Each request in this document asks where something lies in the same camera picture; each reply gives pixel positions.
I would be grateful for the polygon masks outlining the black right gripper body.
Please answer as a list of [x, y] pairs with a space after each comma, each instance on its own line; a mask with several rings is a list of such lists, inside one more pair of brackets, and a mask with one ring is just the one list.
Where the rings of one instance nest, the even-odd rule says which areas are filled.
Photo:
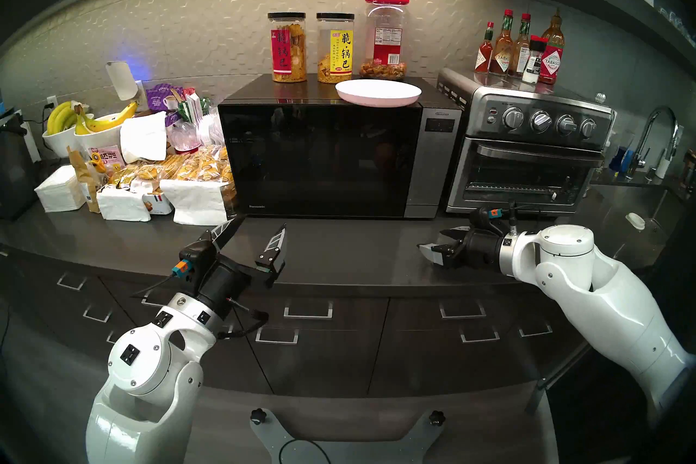
[[499, 269], [503, 236], [485, 229], [470, 228], [463, 241], [454, 243], [451, 269]]

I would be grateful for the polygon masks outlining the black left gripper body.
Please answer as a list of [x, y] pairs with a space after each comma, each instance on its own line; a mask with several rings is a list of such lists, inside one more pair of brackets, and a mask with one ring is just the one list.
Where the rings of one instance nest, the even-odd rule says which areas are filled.
[[246, 266], [218, 255], [198, 289], [197, 301], [218, 317], [227, 317], [232, 304], [253, 283], [271, 285], [271, 271], [261, 265]]

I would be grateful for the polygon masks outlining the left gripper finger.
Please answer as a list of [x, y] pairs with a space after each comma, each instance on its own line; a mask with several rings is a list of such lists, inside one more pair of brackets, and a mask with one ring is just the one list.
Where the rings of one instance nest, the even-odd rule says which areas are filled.
[[255, 268], [266, 288], [272, 288], [285, 267], [287, 225], [283, 223], [257, 257]]
[[246, 217], [247, 215], [245, 214], [236, 214], [210, 231], [210, 239], [216, 253], [220, 253], [231, 238], [234, 237]]

